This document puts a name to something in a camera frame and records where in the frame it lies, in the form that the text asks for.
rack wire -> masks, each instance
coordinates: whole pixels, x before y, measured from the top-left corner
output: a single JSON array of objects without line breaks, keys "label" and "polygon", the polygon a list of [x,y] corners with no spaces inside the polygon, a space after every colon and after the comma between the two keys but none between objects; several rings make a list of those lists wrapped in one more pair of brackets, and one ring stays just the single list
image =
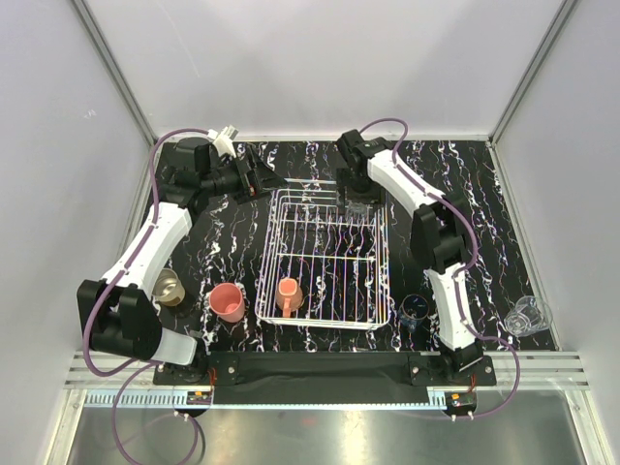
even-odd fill
[{"label": "rack wire", "polygon": [[[388,228],[384,206],[338,206],[333,181],[288,179],[272,194],[257,316],[275,325],[376,329],[389,320]],[[304,299],[292,318],[276,305],[281,279]]]}]

red cup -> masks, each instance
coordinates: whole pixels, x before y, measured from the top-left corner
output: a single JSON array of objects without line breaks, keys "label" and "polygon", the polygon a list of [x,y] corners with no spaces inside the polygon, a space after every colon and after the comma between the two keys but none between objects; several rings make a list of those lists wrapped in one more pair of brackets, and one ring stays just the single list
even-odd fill
[{"label": "red cup", "polygon": [[245,313],[243,293],[233,283],[218,284],[209,296],[209,307],[225,322],[236,323]]}]

marble pattern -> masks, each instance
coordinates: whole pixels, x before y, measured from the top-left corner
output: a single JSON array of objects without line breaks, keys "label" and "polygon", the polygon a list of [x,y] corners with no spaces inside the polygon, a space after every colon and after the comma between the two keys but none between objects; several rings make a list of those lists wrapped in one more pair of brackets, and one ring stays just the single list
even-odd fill
[{"label": "marble pattern", "polygon": [[[334,179],[344,167],[334,142],[258,144],[265,162],[280,175],[296,179]],[[480,258],[467,277],[472,317],[480,332],[507,338],[521,350],[554,350],[549,331],[514,338],[503,318],[523,295],[530,295],[525,265],[490,154],[481,141],[408,141],[400,149],[406,163],[425,180],[447,192],[463,193],[480,244]],[[167,177],[165,160],[158,177]],[[437,315],[430,283],[414,265],[409,250],[411,221],[404,208],[388,199],[389,279],[393,309],[414,295],[431,302],[429,318],[412,334],[393,313],[374,331],[276,326],[254,314],[269,205],[262,200],[237,205],[231,198],[211,201],[190,235],[170,257],[189,300],[189,316],[162,311],[165,326],[200,335],[211,351],[411,351],[436,346]],[[206,309],[207,293],[222,282],[242,283],[249,311],[239,323],[220,321]]]}]

reflective metal surface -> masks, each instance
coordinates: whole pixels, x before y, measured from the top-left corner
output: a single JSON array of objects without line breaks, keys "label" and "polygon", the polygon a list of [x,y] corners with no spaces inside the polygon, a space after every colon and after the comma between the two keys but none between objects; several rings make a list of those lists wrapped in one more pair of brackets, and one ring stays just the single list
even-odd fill
[{"label": "reflective metal surface", "polygon": [[[479,410],[499,402],[480,394]],[[118,413],[121,438],[167,411]],[[199,417],[206,440],[200,464],[585,464],[565,397],[520,392],[491,418],[452,423],[426,412],[223,411]],[[167,418],[127,445],[140,463],[175,464],[189,450],[189,424]],[[124,464],[111,436],[110,410],[85,408],[70,464]]]}]

white dish rack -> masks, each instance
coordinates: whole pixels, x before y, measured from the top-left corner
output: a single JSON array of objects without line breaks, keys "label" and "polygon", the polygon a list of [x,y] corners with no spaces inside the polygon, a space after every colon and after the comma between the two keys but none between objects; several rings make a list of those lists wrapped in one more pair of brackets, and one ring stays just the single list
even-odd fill
[{"label": "white dish rack", "polygon": [[[389,320],[388,228],[384,206],[338,207],[333,181],[288,179],[272,194],[257,316],[274,325],[376,329]],[[294,318],[275,303],[278,282],[299,282]]]}]

